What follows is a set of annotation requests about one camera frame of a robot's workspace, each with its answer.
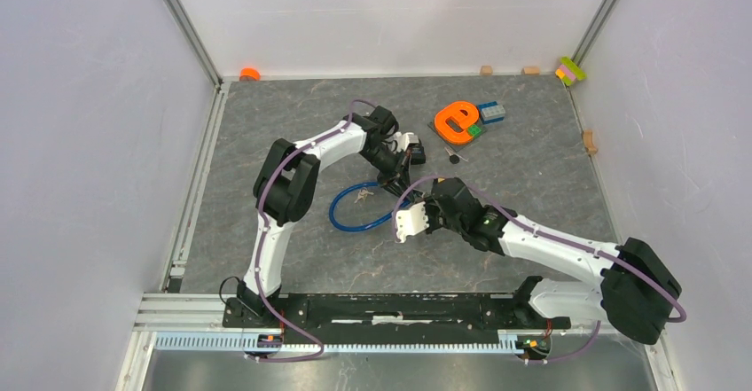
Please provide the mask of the silver key bunch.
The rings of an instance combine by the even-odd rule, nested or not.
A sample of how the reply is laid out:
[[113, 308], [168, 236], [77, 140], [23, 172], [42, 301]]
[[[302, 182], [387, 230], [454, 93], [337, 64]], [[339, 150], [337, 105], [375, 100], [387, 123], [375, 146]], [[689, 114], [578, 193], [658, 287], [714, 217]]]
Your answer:
[[370, 196], [372, 196], [373, 194], [374, 194], [374, 192], [372, 192], [371, 190], [369, 190], [366, 187], [360, 188], [360, 189], [357, 190], [356, 198], [354, 200], [354, 203], [357, 204], [357, 203], [359, 203], [361, 201], [365, 201]]

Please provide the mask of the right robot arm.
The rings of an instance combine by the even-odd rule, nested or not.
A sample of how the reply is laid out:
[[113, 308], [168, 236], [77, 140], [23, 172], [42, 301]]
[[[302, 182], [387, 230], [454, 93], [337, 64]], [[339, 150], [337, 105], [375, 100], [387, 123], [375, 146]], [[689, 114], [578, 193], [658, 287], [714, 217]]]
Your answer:
[[444, 228], [478, 251], [538, 263], [571, 278], [534, 280], [527, 294], [513, 301], [519, 325], [589, 318], [653, 345], [666, 325], [687, 319], [678, 301], [681, 285], [643, 240], [618, 244], [557, 231], [498, 204], [482, 204], [459, 178], [434, 180], [424, 201], [428, 232]]

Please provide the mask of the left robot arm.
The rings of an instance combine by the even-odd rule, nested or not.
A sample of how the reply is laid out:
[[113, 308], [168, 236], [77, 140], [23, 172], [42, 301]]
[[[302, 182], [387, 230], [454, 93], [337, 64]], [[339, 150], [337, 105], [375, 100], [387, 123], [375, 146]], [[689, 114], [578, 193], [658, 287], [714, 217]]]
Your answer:
[[411, 183], [411, 165], [425, 161], [419, 137], [400, 131], [395, 116], [382, 106], [367, 115], [350, 112], [313, 137], [272, 144], [253, 189], [257, 233], [252, 259], [227, 302], [234, 315], [261, 327], [277, 319], [275, 299], [294, 227], [312, 205], [320, 172], [354, 154], [376, 168], [377, 185], [396, 196]]

